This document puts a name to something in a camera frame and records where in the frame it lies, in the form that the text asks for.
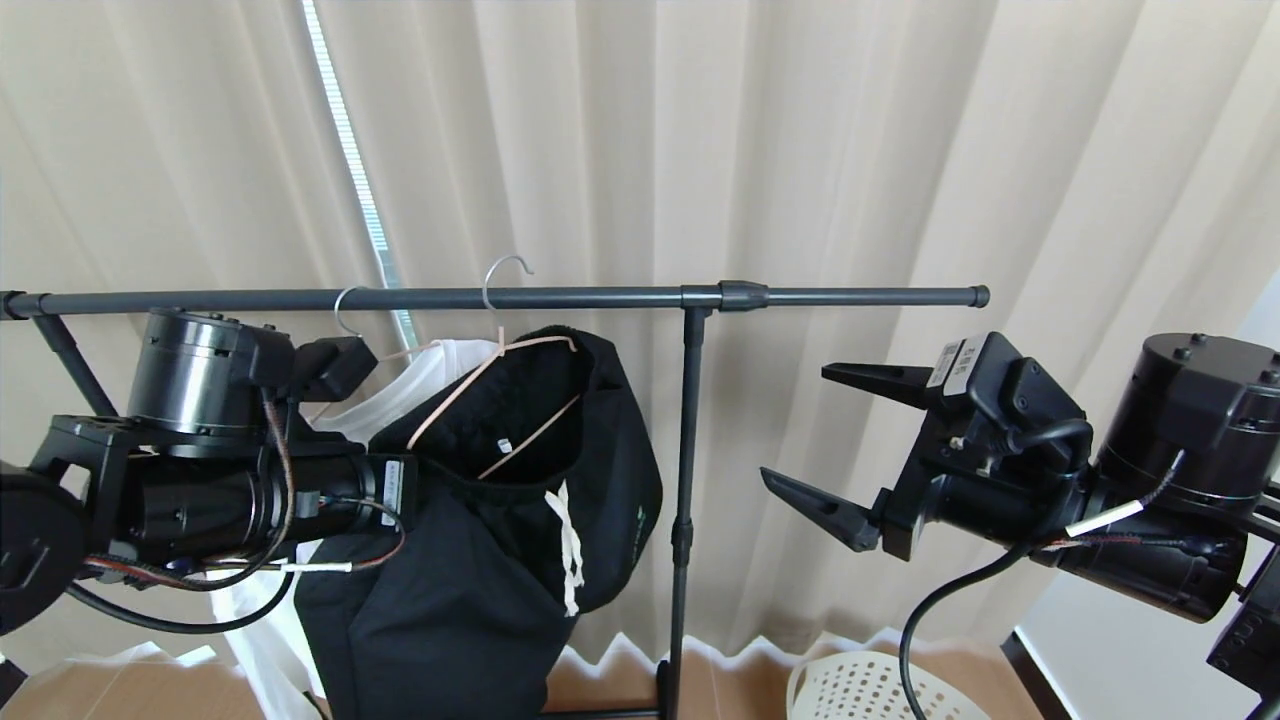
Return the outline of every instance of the curtain fold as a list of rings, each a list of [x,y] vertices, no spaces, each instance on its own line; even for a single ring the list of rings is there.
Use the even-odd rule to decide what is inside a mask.
[[[984,282],[961,309],[769,310],[709,324],[687,630],[901,624],[998,548],[931,528],[916,559],[855,556],[771,500],[774,466],[869,502],[919,413],[824,386],[823,363],[928,364],[995,328],[1102,428],[1142,340],[1229,333],[1280,263],[1277,24],[1220,3],[317,3],[388,237],[413,284],[773,286]],[[675,314],[503,313],[616,340],[673,487]],[[428,336],[490,318],[419,314]],[[669,523],[675,493],[662,524]],[[655,542],[588,657],[617,632],[660,655]],[[1019,568],[924,634],[1000,639],[1051,573]]]
[[[494,286],[991,286],[980,311],[710,320],[686,629],[732,653],[760,633],[795,651],[822,629],[901,625],[928,591],[998,552],[932,527],[911,564],[854,555],[768,496],[760,465],[869,502],[911,445],[919,413],[824,383],[822,364],[924,365],[948,341],[1000,329],[1103,430],[1147,334],[1235,329],[1280,265],[1272,5],[320,0],[317,12],[404,286],[476,286],[509,252],[536,274],[504,266]],[[376,286],[302,6],[0,5],[0,251],[4,287],[37,291]],[[300,341],[340,334],[326,314],[246,319]],[[562,322],[618,345],[667,507],[631,585],[582,619],[573,646],[594,659],[625,632],[662,655],[680,314],[413,320],[424,341]],[[140,322],[72,320],[122,406]],[[387,314],[348,322],[375,351],[396,348]],[[0,452],[20,462],[47,415],[87,409],[35,328],[3,333]],[[922,634],[1000,639],[1050,575],[1019,566],[948,600]],[[128,602],[191,607],[164,591]],[[74,634],[87,612],[60,603],[5,648],[56,660],[124,642],[119,624]]]

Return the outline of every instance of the wooden floor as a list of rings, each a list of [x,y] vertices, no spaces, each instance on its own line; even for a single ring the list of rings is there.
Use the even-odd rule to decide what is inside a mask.
[[[891,643],[868,650],[893,652]],[[835,652],[815,647],[812,656]],[[913,650],[913,661],[977,702],[992,720],[1042,720],[1000,650],[968,642]],[[698,650],[684,655],[680,717],[773,720],[786,717],[791,664],[745,653],[730,669]],[[655,702],[652,667],[639,656],[609,656],[591,676],[562,661],[548,679],[548,710],[648,706]],[[262,717],[238,670],[216,661],[179,666],[164,653],[137,653],[128,664],[67,662],[29,678],[0,717],[13,720],[255,720]]]

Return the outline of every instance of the clothing rack rail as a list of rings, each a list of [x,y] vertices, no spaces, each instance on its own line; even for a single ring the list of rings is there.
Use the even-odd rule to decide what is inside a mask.
[[[216,311],[333,310],[342,290],[219,290],[163,292],[31,293],[6,291],[0,320],[32,320],[81,395],[97,415],[116,415],[110,398],[76,346],[61,315],[147,313],[154,307]],[[627,707],[548,712],[544,717],[596,719],[657,716],[676,719],[680,703],[681,651],[685,637],[685,597],[694,542],[690,512],[694,451],[701,389],[703,340],[713,311],[745,313],[765,307],[835,306],[970,306],[991,299],[986,286],[957,288],[771,288],[745,281],[669,287],[530,287],[494,288],[489,302],[502,310],[617,310],[678,309],[684,311],[684,383],[680,410],[680,465],[676,479],[676,518],[671,528],[675,578],[671,592],[671,656],[658,664],[658,702]],[[351,310],[483,310],[480,288],[348,290],[342,309]]]

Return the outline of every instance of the white drawstring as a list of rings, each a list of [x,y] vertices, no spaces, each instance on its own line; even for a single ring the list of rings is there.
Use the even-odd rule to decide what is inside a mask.
[[[559,495],[547,491],[547,505],[561,519],[561,561],[564,565],[564,616],[577,615],[576,591],[586,584],[582,578],[582,541],[573,529],[573,519],[568,514],[568,482],[561,483]]]

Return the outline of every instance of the clothes hanger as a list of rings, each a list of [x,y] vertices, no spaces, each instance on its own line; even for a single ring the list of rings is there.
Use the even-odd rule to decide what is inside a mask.
[[[358,337],[358,338],[364,340],[365,338],[364,333],[356,331],[355,328],[352,328],[351,325],[348,325],[342,319],[342,301],[343,301],[343,299],[347,297],[347,293],[351,292],[351,291],[353,291],[353,290],[369,290],[369,288],[365,287],[365,286],[362,286],[362,284],[353,284],[353,286],[343,290],[342,292],[339,292],[338,293],[338,299],[333,301],[333,319],[334,319],[334,322],[338,323],[338,327],[342,328],[342,329],[344,329],[344,331],[347,331],[348,334],[351,334],[352,337]],[[430,348],[433,346],[436,346],[436,345],[440,345],[440,341],[439,340],[433,340],[433,341],[430,341],[430,342],[428,342],[425,345],[420,345],[417,347],[410,347],[408,350],[399,350],[399,351],[392,352],[390,355],[383,355],[381,357],[378,359],[378,364],[381,365],[383,363],[387,363],[388,360],[396,360],[398,357],[404,357],[406,355],[411,355],[411,354],[419,352],[421,350],[428,350],[428,348]],[[319,410],[316,410],[310,418],[307,418],[307,423],[315,423],[316,420],[319,420],[320,418],[323,418],[324,414],[330,407],[333,407],[334,405],[335,405],[334,402],[325,402],[324,405],[320,406]]]
[[[534,270],[530,269],[529,263],[526,263],[525,259],[521,258],[520,255],[504,255],[504,256],[499,258],[498,260],[495,260],[494,264],[489,266],[489,272],[485,273],[485,275],[484,275],[484,284],[480,287],[480,300],[484,302],[484,306],[488,307],[490,313],[493,313],[494,318],[498,318],[498,309],[493,306],[493,302],[489,302],[489,281],[493,278],[494,270],[497,270],[498,266],[500,266],[507,260],[518,260],[520,261],[520,266],[525,270],[526,274],[530,274],[530,275],[534,274]],[[443,415],[444,411],[448,410],[451,405],[453,405],[453,402],[458,398],[458,396],[461,396],[468,387],[471,387],[471,383],[476,382],[476,378],[479,378],[481,374],[484,374],[484,372],[488,370],[490,365],[493,365],[499,357],[506,356],[506,354],[507,354],[508,350],[517,350],[517,348],[521,348],[521,347],[531,347],[534,345],[543,345],[543,343],[547,343],[547,342],[561,342],[561,341],[568,343],[570,351],[577,352],[577,346],[573,345],[573,338],[571,338],[568,336],[535,337],[532,340],[524,340],[524,341],[520,341],[520,342],[513,342],[511,345],[507,345],[507,341],[506,341],[506,328],[499,322],[498,323],[498,350],[497,350],[497,352],[494,352],[493,355],[490,355],[488,360],[485,360],[484,363],[480,364],[479,368],[476,368],[475,370],[472,370],[471,374],[467,375],[467,379],[463,380],[462,384],[460,384],[458,387],[456,387],[453,389],[453,392],[451,392],[449,396],[444,398],[444,402],[442,402],[439,406],[436,406],[436,409],[433,410],[431,414],[428,415],[425,420],[422,420],[422,424],[419,425],[417,430],[415,430],[413,434],[408,438],[408,448],[413,450],[413,446],[417,443],[419,438],[422,437],[422,433],[425,433],[426,429],[429,427],[431,427],[431,423],[434,423],[435,420],[438,420],[440,418],[440,415]],[[559,409],[558,413],[556,413],[554,415],[552,415],[550,420],[548,420],[547,423],[544,423],[543,427],[539,428],[532,436],[530,436],[529,438],[526,438],[525,442],[520,443],[520,446],[517,448],[512,450],[506,456],[503,456],[503,459],[499,460],[497,464],[494,464],[494,466],[492,466],[488,470],[485,470],[484,474],[480,475],[480,478],[483,479],[484,477],[489,475],[489,473],[493,473],[494,470],[497,470],[503,462],[506,462],[507,460],[511,460],[511,457],[515,456],[516,452],[518,452],[520,450],[524,450],[525,447],[527,447],[529,443],[534,441],[534,438],[536,438],[539,434],[541,434],[543,430],[545,430],[548,427],[550,427],[550,424],[557,418],[559,418],[561,415],[563,415],[564,411],[568,410],[570,405],[572,405],[579,397],[580,396],[575,395],[563,407]]]

